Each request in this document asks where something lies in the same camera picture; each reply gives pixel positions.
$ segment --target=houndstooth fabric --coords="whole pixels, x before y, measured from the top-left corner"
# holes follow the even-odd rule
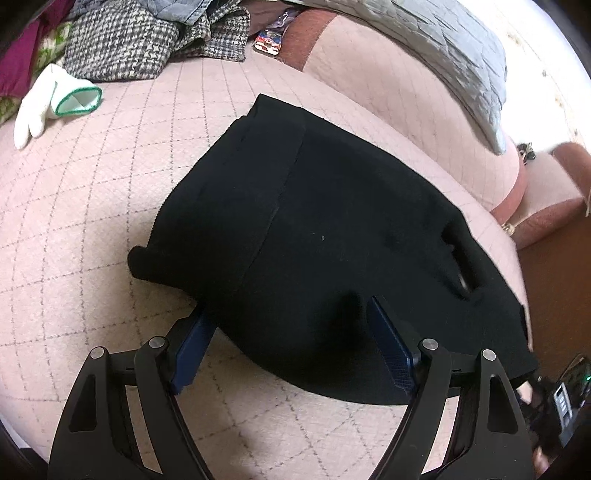
[[[74,22],[64,68],[78,78],[108,82],[156,78],[175,51],[244,61],[250,17],[239,1],[187,28],[154,17],[137,0],[107,2]]]

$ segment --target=black fabric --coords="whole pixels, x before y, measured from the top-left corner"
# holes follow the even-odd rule
[[[205,301],[257,364],[329,397],[408,402],[366,329],[376,294],[451,351],[493,349],[510,378],[536,366],[520,304],[455,206],[385,151],[264,95],[128,262]]]

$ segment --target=purple clothing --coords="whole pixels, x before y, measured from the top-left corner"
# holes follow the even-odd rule
[[[39,41],[66,17],[74,0],[55,0],[0,59],[0,96],[23,98],[31,87],[33,60]]]

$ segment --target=light blue quilted fabric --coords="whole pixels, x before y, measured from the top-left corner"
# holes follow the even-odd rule
[[[505,152],[505,50],[499,38],[456,0],[289,1],[360,18],[406,45],[464,104],[492,151]]]

